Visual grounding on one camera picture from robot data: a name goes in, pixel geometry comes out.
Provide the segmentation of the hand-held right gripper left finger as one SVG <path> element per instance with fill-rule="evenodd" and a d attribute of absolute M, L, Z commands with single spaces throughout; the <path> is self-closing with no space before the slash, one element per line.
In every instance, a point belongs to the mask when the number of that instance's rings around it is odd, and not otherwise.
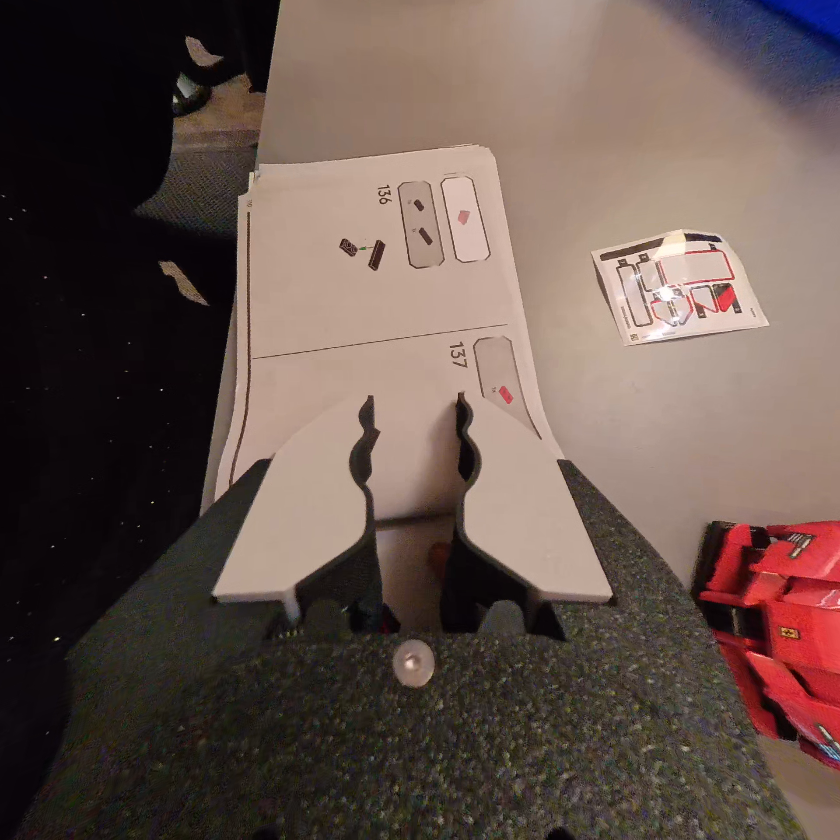
<path fill-rule="evenodd" d="M 379 434 L 373 395 L 352 395 L 277 450 L 213 588 L 217 602 L 275 602 L 304 617 L 318 601 L 382 599 L 368 486 Z"/>

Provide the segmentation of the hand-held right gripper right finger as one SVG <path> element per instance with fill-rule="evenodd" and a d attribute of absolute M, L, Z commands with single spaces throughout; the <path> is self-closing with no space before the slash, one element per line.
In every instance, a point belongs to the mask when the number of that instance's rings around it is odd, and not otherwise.
<path fill-rule="evenodd" d="M 499 601 L 527 614 L 605 604 L 613 589 L 549 448 L 481 395 L 456 401 L 458 473 L 444 593 L 459 614 Z"/>

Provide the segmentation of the lego instruction booklet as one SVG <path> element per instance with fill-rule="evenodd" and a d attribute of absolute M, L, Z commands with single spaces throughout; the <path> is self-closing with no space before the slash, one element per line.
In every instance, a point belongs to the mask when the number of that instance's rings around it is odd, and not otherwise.
<path fill-rule="evenodd" d="M 496 158 L 479 145 L 259 164 L 239 199 L 220 497 L 350 396 L 374 397 L 374 522 L 456 509 L 456 401 L 561 452 L 544 414 Z"/>

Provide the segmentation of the red lego car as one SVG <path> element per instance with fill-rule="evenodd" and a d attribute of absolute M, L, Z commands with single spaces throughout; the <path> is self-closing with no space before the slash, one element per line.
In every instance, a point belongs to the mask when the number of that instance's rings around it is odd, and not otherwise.
<path fill-rule="evenodd" d="M 839 770 L 839 522 L 713 521 L 691 596 L 757 732 Z"/>

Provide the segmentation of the white sticker sheet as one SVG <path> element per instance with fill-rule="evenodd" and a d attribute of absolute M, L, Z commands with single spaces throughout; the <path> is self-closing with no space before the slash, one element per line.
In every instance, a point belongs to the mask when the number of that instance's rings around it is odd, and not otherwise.
<path fill-rule="evenodd" d="M 770 324 L 741 259 L 718 234 L 680 228 L 595 249 L 591 260 L 625 347 Z"/>

